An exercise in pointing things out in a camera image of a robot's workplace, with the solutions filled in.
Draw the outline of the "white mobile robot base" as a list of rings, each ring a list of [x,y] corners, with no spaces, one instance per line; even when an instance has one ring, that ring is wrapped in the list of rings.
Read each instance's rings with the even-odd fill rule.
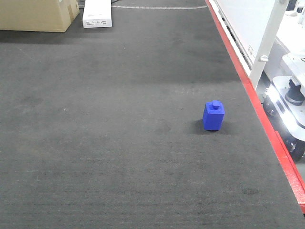
[[[283,74],[270,81],[263,109],[296,162],[305,155],[305,53],[284,55],[281,67]]]

